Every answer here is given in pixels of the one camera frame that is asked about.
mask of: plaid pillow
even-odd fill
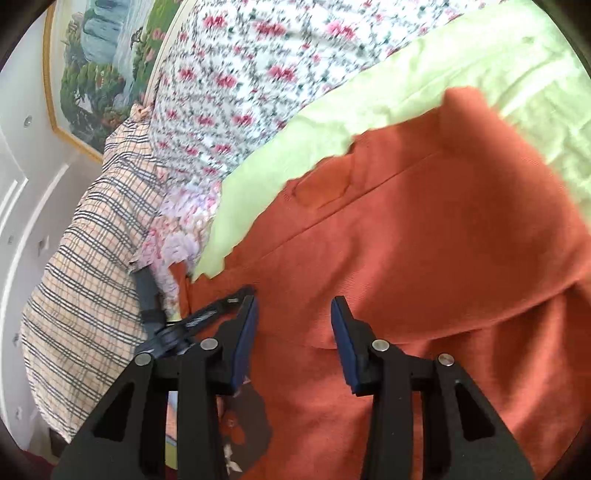
[[[80,200],[23,313],[33,397],[67,441],[145,338],[129,261],[160,206],[167,172],[152,156],[148,120],[134,117],[107,139],[102,174]]]

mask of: floral fabric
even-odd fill
[[[171,172],[167,194],[135,257],[139,267],[150,265],[169,318],[178,316],[178,284],[168,268],[183,261],[188,271],[195,268],[209,240],[221,187],[220,180]]]
[[[499,0],[198,2],[162,70],[150,140],[224,178],[302,107],[414,38]]]

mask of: green cloth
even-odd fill
[[[552,20],[509,0],[438,28],[304,108],[223,182],[209,243],[194,271],[223,259],[289,179],[346,152],[356,134],[396,124],[471,85],[565,181],[591,218],[591,79]]]

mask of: painting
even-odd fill
[[[51,126],[99,162],[106,138],[142,103],[181,0],[58,0],[43,73]]]

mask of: orange towel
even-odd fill
[[[181,282],[191,311],[258,290],[251,382],[222,419],[230,474],[359,478],[371,398],[350,393],[335,351],[344,295],[406,353],[451,353],[543,476],[590,411],[590,260],[564,187],[477,90],[356,137],[288,182],[223,273]]]

